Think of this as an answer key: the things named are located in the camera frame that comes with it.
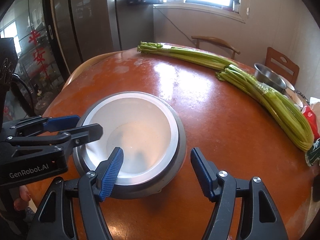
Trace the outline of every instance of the red chinese character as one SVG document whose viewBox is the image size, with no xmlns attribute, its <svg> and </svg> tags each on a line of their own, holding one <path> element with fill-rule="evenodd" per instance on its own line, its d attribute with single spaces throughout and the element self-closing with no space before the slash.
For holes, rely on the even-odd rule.
<svg viewBox="0 0 320 240">
<path fill-rule="evenodd" d="M 42 56 L 44 53 L 45 50 L 43 48 L 36 48 L 36 51 L 33 53 L 33 61 L 38 62 L 38 65 L 39 63 L 42 63 L 42 61 L 45 61 L 45 59 Z"/>
<path fill-rule="evenodd" d="M 3 113 L 4 113 L 4 115 L 9 114 L 9 107 L 4 106 Z"/>
<path fill-rule="evenodd" d="M 41 65 L 41 69 L 44 73 L 46 73 L 48 67 L 49 67 L 49 65 L 47 63 L 44 63 Z"/>
<path fill-rule="evenodd" d="M 29 36 L 29 43 L 33 42 L 33 44 L 37 45 L 37 38 L 40 36 L 40 33 L 37 31 L 31 31 L 31 35 Z"/>
</svg>

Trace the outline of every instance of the cable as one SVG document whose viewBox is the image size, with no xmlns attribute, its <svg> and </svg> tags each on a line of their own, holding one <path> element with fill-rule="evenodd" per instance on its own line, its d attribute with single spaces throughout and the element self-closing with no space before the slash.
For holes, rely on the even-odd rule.
<svg viewBox="0 0 320 240">
<path fill-rule="evenodd" d="M 194 46 L 196 46 L 196 44 L 192 41 L 192 39 L 190 39 L 182 30 L 180 30 L 167 16 L 164 15 L 164 13 L 162 11 L 160 11 L 157 7 L 153 6 L 154 9 L 157 9 L 164 17 L 167 18 L 167 20 L 169 22 L 171 22 L 171 24 L 176 27 L 176 29 L 181 32 Z"/>
<path fill-rule="evenodd" d="M 32 108 L 32 111 L 34 112 L 35 111 L 35 107 L 34 107 L 34 104 L 33 104 L 33 99 L 32 99 L 32 95 L 31 95 L 31 91 L 30 89 L 28 88 L 28 86 L 25 84 L 25 82 L 16 74 L 16 73 L 13 73 L 12 75 L 12 80 L 15 81 L 15 82 L 19 82 L 21 85 L 24 86 L 24 88 L 27 90 L 29 96 L 30 96 L 30 102 L 31 102 L 31 108 Z"/>
</svg>

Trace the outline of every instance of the glass door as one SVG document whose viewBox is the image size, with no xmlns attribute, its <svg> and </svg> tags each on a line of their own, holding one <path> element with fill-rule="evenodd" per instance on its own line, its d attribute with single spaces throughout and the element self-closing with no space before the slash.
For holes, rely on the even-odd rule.
<svg viewBox="0 0 320 240">
<path fill-rule="evenodd" d="M 43 0 L 15 0 L 0 22 L 1 38 L 14 38 L 18 55 L 15 70 L 31 91 L 34 112 L 42 115 L 64 85 L 44 21 Z M 19 85 L 25 99 L 27 90 Z M 7 94 L 4 121 L 24 118 L 26 113 L 12 93 Z"/>
</svg>

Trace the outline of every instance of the round table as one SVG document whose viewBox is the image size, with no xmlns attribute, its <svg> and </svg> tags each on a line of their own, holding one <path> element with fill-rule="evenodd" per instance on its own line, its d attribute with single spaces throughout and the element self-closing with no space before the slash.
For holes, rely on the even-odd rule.
<svg viewBox="0 0 320 240">
<path fill-rule="evenodd" d="M 252 69 L 243 64 L 247 71 Z M 290 141 L 272 116 L 255 100 L 215 71 L 136 49 L 120 52 L 89 69 L 68 85 L 44 116 L 81 116 L 96 101 L 122 91 L 155 95 L 179 114 L 187 136 L 187 157 L 175 178 L 160 193 L 133 200 L 108 198 L 101 203 L 114 238 L 201 239 L 214 204 L 202 194 L 190 163 L 190 150 L 199 147 L 207 160 L 233 177 L 259 176 L 267 186 L 287 229 L 296 240 L 305 231 L 313 177 L 304 154 Z M 64 179 L 78 178 L 72 157 Z M 52 179 L 28 185 L 38 205 Z M 230 234 L 235 239 L 241 200 Z M 74 200 L 79 239 L 86 239 L 79 203 Z"/>
</svg>

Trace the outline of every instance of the blue gripper pad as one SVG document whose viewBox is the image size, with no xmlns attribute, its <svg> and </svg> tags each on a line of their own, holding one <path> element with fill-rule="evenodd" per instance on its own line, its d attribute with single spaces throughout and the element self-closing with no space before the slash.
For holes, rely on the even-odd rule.
<svg viewBox="0 0 320 240">
<path fill-rule="evenodd" d="M 215 172 L 212 170 L 199 148 L 193 148 L 191 150 L 190 160 L 203 195 L 212 201 L 214 198 L 213 190 L 218 185 Z"/>
<path fill-rule="evenodd" d="M 103 202 L 111 195 L 113 186 L 118 177 L 124 159 L 123 150 L 120 147 L 114 148 L 110 157 L 99 164 L 96 169 L 97 181 L 94 195 L 99 202 Z"/>
<path fill-rule="evenodd" d="M 78 115 L 67 115 L 61 117 L 50 118 L 44 123 L 44 131 L 56 132 L 66 129 L 75 128 L 80 117 Z"/>
</svg>

